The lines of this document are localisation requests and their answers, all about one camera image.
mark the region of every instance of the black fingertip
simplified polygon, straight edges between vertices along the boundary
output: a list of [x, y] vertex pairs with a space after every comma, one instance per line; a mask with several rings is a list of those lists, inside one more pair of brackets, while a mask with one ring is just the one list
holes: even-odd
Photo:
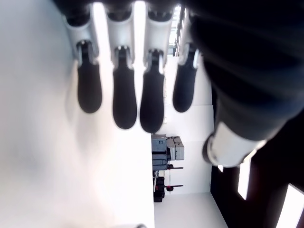
[[140, 121], [142, 128], [149, 133], [156, 133], [162, 126], [163, 82], [164, 75], [159, 72], [158, 65], [152, 65], [143, 75]]
[[99, 65], [92, 65], [88, 60], [78, 68], [78, 102], [86, 113], [96, 112], [102, 102], [102, 90]]
[[176, 111], [187, 111], [193, 101], [196, 69], [193, 60], [188, 58], [186, 64], [178, 65], [173, 90], [173, 106]]
[[126, 59], [120, 61], [119, 67], [113, 71], [113, 77], [113, 117], [118, 127], [130, 129], [136, 122], [137, 104], [134, 70], [127, 67]]
[[136, 228], [147, 228], [147, 227], [144, 224], [140, 224]]

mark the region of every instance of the gray equipment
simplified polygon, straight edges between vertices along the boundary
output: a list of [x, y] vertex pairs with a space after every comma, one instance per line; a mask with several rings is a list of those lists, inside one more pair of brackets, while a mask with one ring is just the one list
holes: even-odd
[[151, 141], [153, 171], [174, 169], [168, 161], [185, 159], [185, 148], [180, 137], [153, 134]]

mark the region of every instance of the robotic hand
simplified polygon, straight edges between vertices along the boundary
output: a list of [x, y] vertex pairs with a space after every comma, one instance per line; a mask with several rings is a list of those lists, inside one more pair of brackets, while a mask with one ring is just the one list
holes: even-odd
[[[113, 113], [128, 129], [137, 116], [134, 91], [132, 1], [99, 0], [106, 10], [114, 63]], [[78, 100], [87, 113], [102, 101], [98, 46], [90, 3], [54, 0], [64, 15], [78, 60]], [[177, 1], [149, 0], [146, 5], [143, 92], [140, 120], [150, 133], [163, 120], [163, 68]], [[304, 107], [304, 13], [300, 3], [258, 0], [181, 2], [187, 8], [180, 61], [173, 93], [178, 112], [189, 109], [199, 52], [218, 95], [215, 130], [203, 146], [213, 165], [234, 167], [273, 138]]]

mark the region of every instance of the bright light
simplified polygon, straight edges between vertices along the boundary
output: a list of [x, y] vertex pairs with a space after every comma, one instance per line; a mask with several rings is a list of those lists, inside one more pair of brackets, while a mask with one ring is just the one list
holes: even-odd
[[250, 160], [241, 164], [237, 191], [246, 200], [250, 175]]
[[304, 193], [292, 184], [289, 184], [276, 228], [296, 228], [303, 208]]
[[169, 36], [169, 45], [174, 45], [176, 40], [176, 32], [171, 32]]
[[181, 7], [180, 7], [180, 6], [177, 6], [177, 7], [175, 7], [175, 9], [174, 9], [174, 11], [176, 11], [176, 12], [180, 12], [180, 10], [181, 10]]
[[221, 171], [221, 172], [224, 172], [224, 167], [222, 165], [219, 165], [218, 166], [218, 169]]

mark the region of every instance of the white floor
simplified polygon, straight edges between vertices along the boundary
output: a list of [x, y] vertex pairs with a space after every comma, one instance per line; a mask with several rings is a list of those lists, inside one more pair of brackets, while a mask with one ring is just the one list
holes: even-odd
[[154, 203], [155, 228], [227, 228], [211, 193], [168, 195]]

